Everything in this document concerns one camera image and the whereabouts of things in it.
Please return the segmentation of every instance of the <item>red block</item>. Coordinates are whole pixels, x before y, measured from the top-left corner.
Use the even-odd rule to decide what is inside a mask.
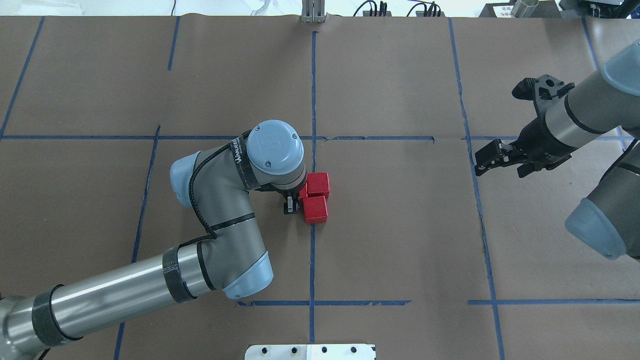
[[[309,197],[324,196],[329,199],[329,174],[312,172],[307,174],[307,195]]]
[[[329,214],[326,210],[326,198],[324,196],[305,197],[302,199],[305,222],[309,225],[326,222]]]

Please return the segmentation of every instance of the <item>robotic arm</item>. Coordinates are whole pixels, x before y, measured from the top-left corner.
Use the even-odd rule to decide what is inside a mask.
[[[172,188],[208,235],[34,297],[0,299],[0,360],[31,360],[41,350],[211,290],[238,299],[264,289],[273,271],[248,192],[277,191],[287,199],[285,213],[295,213],[307,179],[303,153],[290,125],[269,120],[223,147],[176,161]]]
[[[640,258],[640,40],[606,61],[581,84],[549,75],[525,78],[513,89],[533,101],[536,117],[517,140],[496,139],[476,152],[476,175],[520,164],[518,176],[553,170],[571,153],[617,126],[636,138],[580,202],[565,226],[609,259]]]

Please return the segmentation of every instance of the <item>light blue joint cap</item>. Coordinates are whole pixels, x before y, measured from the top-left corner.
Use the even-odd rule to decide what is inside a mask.
[[[564,227],[605,258],[615,260],[627,252],[625,242],[606,215],[584,198],[564,222]]]
[[[185,156],[180,160],[176,160],[171,165],[169,171],[169,178],[171,179],[171,188],[175,192],[175,196],[178,197],[178,201],[185,208],[191,207],[191,201],[189,200],[189,180],[193,174],[193,167],[198,158],[198,154],[201,151]]]
[[[296,170],[305,149],[291,125],[280,120],[263,121],[249,134],[246,151],[253,166],[270,175]]]
[[[607,60],[600,73],[614,88],[640,96],[640,39]]]
[[[258,261],[222,291],[230,299],[240,299],[266,288],[272,280],[273,270],[269,261],[269,252],[265,251]]]

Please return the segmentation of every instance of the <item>blue tape line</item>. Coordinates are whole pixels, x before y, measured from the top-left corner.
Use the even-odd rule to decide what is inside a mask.
[[[160,140],[233,140],[237,135],[163,135]]]
[[[175,18],[175,29],[173,30],[173,42],[171,43],[171,54],[169,54],[169,64],[166,66],[167,71],[171,71],[173,66],[173,53],[175,52],[175,43],[178,40],[178,28],[180,27],[180,17]]]
[[[24,65],[22,66],[22,71],[20,72],[20,77],[18,77],[18,83],[15,85],[15,90],[13,91],[13,95],[11,96],[11,101],[9,102],[9,107],[6,110],[6,114],[4,114],[4,121],[2,123],[2,127],[0,127],[0,140],[2,140],[4,136],[4,130],[6,129],[6,125],[9,123],[9,118],[11,117],[11,111],[13,110],[13,105],[15,104],[15,99],[18,97],[18,92],[20,91],[20,86],[22,85],[22,80],[24,79],[24,75],[27,72],[27,67],[29,66],[29,61],[31,61],[31,56],[33,55],[33,50],[36,47],[36,43],[38,42],[38,37],[40,36],[40,30],[42,30],[42,24],[44,24],[44,16],[40,18],[40,23],[38,25],[38,29],[36,30],[36,35],[33,37],[33,42],[31,43],[31,48],[29,49],[29,54],[27,54],[26,60],[24,60]]]
[[[309,300],[256,300],[238,302],[238,306],[309,306]]]
[[[145,217],[145,211],[147,210],[147,199],[149,196],[149,184],[151,183],[151,172],[154,169],[154,162],[156,161],[156,150],[158,148],[158,140],[160,136],[160,125],[156,129],[156,136],[154,139],[154,147],[151,150],[151,160],[149,160],[149,170],[147,172],[147,182],[145,183],[145,194],[142,196],[142,207],[140,209],[140,218],[138,219],[138,230],[136,231],[136,242],[133,244],[133,255],[131,256],[131,263],[135,263],[138,260],[138,247],[140,247],[140,237],[142,235],[142,220]]]
[[[518,137],[517,136],[470,136],[471,140],[494,140],[494,139],[501,139],[501,140],[517,140]],[[626,140],[626,141],[632,141],[634,138],[633,136],[599,136],[597,138],[595,138],[594,140],[598,140],[598,141],[618,141],[618,140]]]
[[[581,304],[622,304],[640,305],[640,299],[509,299],[498,300],[498,305],[581,305]],[[491,300],[469,300],[471,306],[492,305]]]
[[[411,300],[317,300],[317,306],[405,306]]]
[[[584,29],[584,36],[587,38],[587,46],[589,47],[589,53],[591,53],[593,65],[596,67],[596,70],[600,70],[596,52],[593,50],[593,43],[591,42],[591,35],[589,34],[589,26],[587,26],[587,18],[585,17],[582,18],[582,28]]]
[[[314,306],[405,306],[411,300],[316,300]],[[238,306],[309,306],[308,300],[255,300],[238,302]]]
[[[6,135],[13,140],[153,140],[154,136],[136,135]]]
[[[149,170],[147,171],[147,182],[145,183],[145,193],[142,196],[142,207],[140,208],[140,217],[138,219],[138,230],[136,231],[136,241],[133,244],[133,255],[131,256],[131,263],[135,263],[138,259],[138,248],[140,247],[140,236],[142,235],[142,220],[145,217],[145,211],[147,210],[147,199],[149,196],[149,183],[151,182],[151,173],[154,169],[154,162],[156,161],[156,150],[158,147],[158,139],[160,135],[160,125],[156,129],[156,135],[154,136],[154,146],[151,150],[151,160],[149,160]],[[122,336],[124,335],[125,323],[120,323],[118,329],[118,339],[116,340],[116,349],[113,352],[113,360],[120,358],[120,347],[122,346]]]
[[[316,172],[316,34],[311,34],[311,141],[312,141],[312,166],[311,172]]]
[[[475,191],[475,195],[476,195],[476,206],[477,206],[477,211],[478,211],[478,215],[480,217],[480,224],[482,227],[482,241],[484,244],[484,263],[486,265],[486,273],[487,273],[487,279],[489,280],[489,291],[491,293],[491,300],[493,302],[492,304],[492,308],[493,308],[493,322],[495,325],[495,337],[497,339],[498,342],[498,353],[500,355],[500,360],[504,360],[504,346],[502,344],[502,330],[500,328],[500,316],[498,314],[498,305],[495,303],[496,302],[496,296],[495,296],[495,286],[493,283],[493,272],[492,272],[492,268],[491,268],[491,257],[489,256],[489,244],[486,238],[486,229],[484,226],[484,215],[483,215],[483,210],[482,210],[482,202],[480,199],[480,189],[478,187],[478,181],[477,181],[477,177],[476,177],[476,172],[474,170],[474,159],[473,159],[473,148],[472,148],[472,144],[471,144],[471,134],[470,134],[470,130],[469,130],[469,123],[468,123],[468,119],[467,119],[467,110],[465,109],[465,103],[463,102],[463,98],[462,98],[462,80],[460,77],[460,65],[458,63],[458,51],[456,49],[456,37],[454,34],[454,30],[453,30],[453,21],[451,18],[449,18],[449,33],[451,34],[451,49],[453,51],[453,61],[454,61],[454,65],[456,67],[456,77],[458,80],[458,94],[460,96],[460,108],[462,110],[462,117],[464,119],[464,124],[465,124],[465,134],[466,134],[466,139],[467,139],[467,151],[469,154],[469,163],[471,165],[471,177],[473,180],[473,184],[474,184],[474,191]]]
[[[618,133],[618,140],[620,140],[620,147],[624,152],[625,150],[627,150],[627,145],[625,144],[625,137],[622,136],[622,129],[620,129],[620,126],[616,127],[616,132]]]
[[[309,262],[309,343],[316,342],[316,225],[311,225],[311,253]]]
[[[311,33],[311,142],[312,142],[312,166],[311,172],[316,172],[316,35]],[[316,225],[311,225],[311,244],[309,261],[309,343],[316,342]]]
[[[325,140],[430,140],[436,141],[433,136],[334,136]]]
[[[116,349],[113,351],[113,360],[118,360],[120,358],[120,347],[122,346],[122,335],[124,334],[124,323],[120,323],[120,328],[118,328],[118,338],[116,339]]]

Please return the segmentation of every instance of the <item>white surface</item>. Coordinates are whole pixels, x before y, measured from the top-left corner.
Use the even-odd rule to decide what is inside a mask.
[[[477,17],[486,1],[441,0],[437,3],[447,16]],[[327,0],[325,10],[335,15],[352,16],[360,4],[361,0]],[[251,15],[263,5],[264,0],[177,0],[175,14]],[[405,16],[413,5],[414,1],[389,0],[388,11],[393,16]],[[0,15],[170,15],[172,7],[173,0],[0,0]],[[301,0],[271,0],[262,15],[300,15],[301,12]]]
[[[368,344],[315,344],[315,345],[254,345],[246,350],[244,360],[267,360],[267,359],[300,359],[300,360],[375,360],[375,345]],[[266,348],[267,353],[263,354],[262,349]]]

